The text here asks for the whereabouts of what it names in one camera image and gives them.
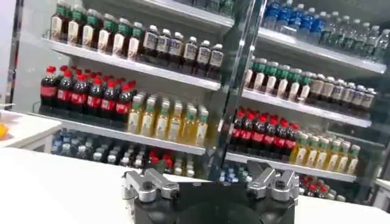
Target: cola bottle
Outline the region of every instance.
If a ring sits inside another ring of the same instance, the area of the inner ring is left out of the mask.
[[[57,107],[69,109],[73,89],[72,72],[66,70],[57,91]]]
[[[87,113],[92,116],[99,116],[100,105],[102,103],[103,88],[102,80],[95,78],[87,100]]]
[[[79,75],[77,82],[73,86],[73,92],[71,96],[71,109],[74,112],[83,113],[85,109],[85,103],[87,102],[88,84],[85,81],[86,75]]]
[[[115,112],[115,104],[118,100],[118,95],[115,93],[115,82],[108,81],[107,89],[104,92],[101,104],[101,116],[106,119],[113,119]]]

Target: white shelf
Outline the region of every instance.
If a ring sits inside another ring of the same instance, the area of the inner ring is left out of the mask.
[[[270,166],[272,166],[275,169],[293,170],[297,173],[312,175],[312,176],[317,176],[317,177],[322,177],[322,178],[329,178],[332,180],[340,180],[340,181],[345,181],[345,182],[354,182],[356,180],[356,176],[353,176],[353,175],[348,175],[348,174],[344,174],[344,173],[336,173],[336,172],[320,170],[320,169],[314,169],[314,168],[309,168],[309,167],[304,167],[304,166],[297,166],[297,165],[292,165],[292,164],[288,164],[288,163],[268,160],[268,159],[264,159],[264,158],[260,158],[260,157],[253,157],[253,156],[249,156],[249,155],[242,155],[242,154],[231,153],[231,152],[228,152],[226,154],[226,159],[230,160],[230,161],[236,161],[239,163],[246,163],[248,160],[262,162],[262,163],[268,163]]]
[[[131,133],[124,132],[124,131],[113,130],[110,128],[104,128],[104,127],[99,127],[99,126],[90,125],[90,124],[84,124],[84,123],[80,123],[80,122],[76,122],[76,121],[69,121],[66,119],[45,116],[45,115],[37,114],[37,113],[30,113],[30,115],[57,120],[57,121],[62,122],[62,127],[64,127],[64,128],[82,131],[82,132],[86,132],[86,133],[91,133],[94,135],[101,135],[101,136],[106,136],[109,138],[116,138],[116,139],[121,139],[124,141],[136,142],[136,143],[140,143],[140,144],[151,145],[151,146],[156,146],[159,148],[171,149],[174,151],[180,151],[180,152],[191,153],[191,154],[196,154],[196,155],[203,155],[205,152],[205,149],[202,147],[196,147],[196,146],[191,146],[191,145],[179,144],[176,142],[164,141],[164,140],[160,140],[160,139],[156,139],[156,138],[145,137],[142,135],[135,135],[135,134],[131,134]]]
[[[68,44],[59,43],[43,39],[44,43],[53,51],[72,55],[80,58],[87,58],[93,61],[98,61],[108,65],[125,68],[131,71],[137,71],[143,74],[153,75],[165,79],[174,80],[176,82],[186,83],[193,86],[209,90],[218,90],[221,85],[218,82],[206,79],[200,79],[191,75],[184,75],[178,72],[158,68],[156,66],[146,65],[132,60],[125,60],[111,55],[100,54],[95,51],[84,49],[81,47],[70,46]]]
[[[295,103],[292,101],[284,100],[278,97],[265,95],[256,91],[250,91],[244,89],[243,97],[255,100],[257,102],[268,103],[271,105],[275,105],[278,107],[287,108],[290,110],[300,111],[306,114],[312,114],[315,116],[323,117],[329,120],[343,122],[346,124],[351,124],[359,127],[369,127],[371,125],[371,121],[366,119],[360,119],[353,116],[348,116],[345,114],[340,114],[334,111],[328,111],[325,109],[312,107],[310,105],[305,105],[302,103]]]

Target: yellow drink bottle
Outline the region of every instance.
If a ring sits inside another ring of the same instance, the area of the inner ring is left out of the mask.
[[[348,150],[351,146],[349,142],[341,143],[341,150],[339,152],[339,159],[336,162],[336,166],[334,171],[339,173],[344,173],[346,171],[347,163],[348,163]]]

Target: water bottle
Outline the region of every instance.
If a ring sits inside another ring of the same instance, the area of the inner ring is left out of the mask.
[[[292,6],[293,6],[293,0],[287,0],[286,3],[284,3],[280,8],[278,19],[275,25],[276,32],[284,32],[286,30],[284,26],[288,25],[288,21],[291,17],[291,12],[293,9]]]
[[[374,50],[373,60],[377,62],[383,62],[383,56],[385,56],[386,49],[389,45],[389,33],[390,29],[384,29],[378,39],[377,46]]]
[[[352,48],[352,44],[356,38],[356,32],[360,27],[360,19],[353,20],[352,24],[349,24],[344,39],[341,43],[341,49],[349,51]]]
[[[274,30],[276,20],[279,14],[279,7],[280,4],[278,0],[269,1],[269,4],[267,5],[266,13],[264,15],[264,22],[263,22],[264,28]]]
[[[339,12],[332,12],[329,19],[326,20],[324,31],[319,39],[319,44],[330,45],[330,38],[336,32],[338,26]]]
[[[301,40],[306,40],[310,33],[310,28],[314,20],[315,8],[310,8],[309,11],[305,12],[302,17],[302,21],[299,26],[297,36]]]
[[[363,55],[363,47],[367,41],[367,34],[370,32],[370,23],[363,23],[362,26],[359,26],[355,40],[353,41],[351,52],[355,55]]]
[[[363,57],[372,59],[372,54],[377,45],[379,36],[379,26],[372,26],[370,32],[367,34],[367,40],[363,47]]]
[[[309,42],[313,44],[318,44],[321,39],[321,35],[325,29],[327,12],[322,11],[319,14],[318,19],[314,20],[313,25],[311,25]]]
[[[286,34],[290,34],[290,35],[293,35],[295,36],[298,29],[299,29],[299,26],[300,26],[300,22],[302,20],[302,16],[303,16],[303,8],[305,7],[305,5],[303,4],[298,4],[298,6],[296,8],[294,8],[294,10],[292,11],[292,14],[291,14],[291,17],[290,17],[290,20],[288,21],[288,26],[290,28],[292,28],[293,30],[289,30]]]

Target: white table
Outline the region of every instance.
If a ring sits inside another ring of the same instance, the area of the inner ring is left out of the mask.
[[[1,147],[16,147],[34,150],[44,145],[44,152],[49,153],[52,145],[52,135],[61,129],[61,122],[41,117],[0,110],[0,121],[8,128],[5,140],[0,141]]]
[[[125,224],[121,175],[128,169],[18,149],[0,150],[0,223]],[[170,180],[191,178],[167,175]],[[295,223],[388,223],[369,207],[300,197]]]

